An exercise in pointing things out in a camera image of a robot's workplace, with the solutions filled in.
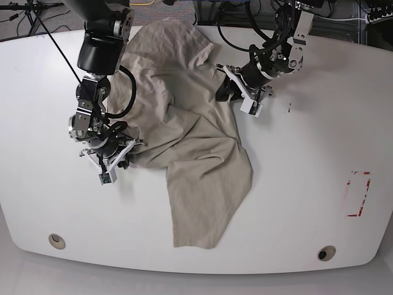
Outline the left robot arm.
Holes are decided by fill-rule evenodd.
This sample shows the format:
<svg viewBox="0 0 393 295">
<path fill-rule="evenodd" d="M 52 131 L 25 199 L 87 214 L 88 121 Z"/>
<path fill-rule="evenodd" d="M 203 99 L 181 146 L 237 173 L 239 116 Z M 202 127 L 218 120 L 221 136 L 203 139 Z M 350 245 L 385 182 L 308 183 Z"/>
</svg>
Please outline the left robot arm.
<svg viewBox="0 0 393 295">
<path fill-rule="evenodd" d="M 217 29 L 222 40 L 230 47 L 249 54 L 249 62 L 233 68 L 232 73 L 240 79 L 251 94 L 261 95 L 267 91 L 267 84 L 282 74 L 293 74 L 303 64 L 303 49 L 313 25 L 313 8 L 321 8 L 322 1 L 285 1 L 277 9 L 274 21 L 276 28 L 271 37 L 267 36 L 257 25 L 251 13 L 250 4 L 244 4 L 251 28 L 264 43 L 261 48 L 251 44 L 247 49 L 232 44 L 220 27 L 220 19 L 226 5 L 220 6 L 217 15 Z"/>
</svg>

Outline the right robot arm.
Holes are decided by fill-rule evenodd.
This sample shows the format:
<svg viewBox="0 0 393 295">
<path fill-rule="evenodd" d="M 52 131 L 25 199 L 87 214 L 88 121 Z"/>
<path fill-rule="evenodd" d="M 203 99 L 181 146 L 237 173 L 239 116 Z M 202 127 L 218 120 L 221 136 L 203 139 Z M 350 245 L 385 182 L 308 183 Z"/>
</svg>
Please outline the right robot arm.
<svg viewBox="0 0 393 295">
<path fill-rule="evenodd" d="M 77 67 L 85 71 L 76 89 L 77 110 L 69 120 L 69 135 L 87 145 L 80 154 L 98 168 L 105 183 L 112 182 L 116 166 L 127 167 L 126 155 L 136 141 L 124 134 L 122 119 L 136 99 L 136 81 L 121 65 L 129 41 L 134 10 L 129 1 L 65 1 L 84 22 L 84 41 Z M 111 92 L 109 77 L 121 72 L 130 79 L 131 97 L 123 111 L 110 113 L 104 101 Z"/>
</svg>

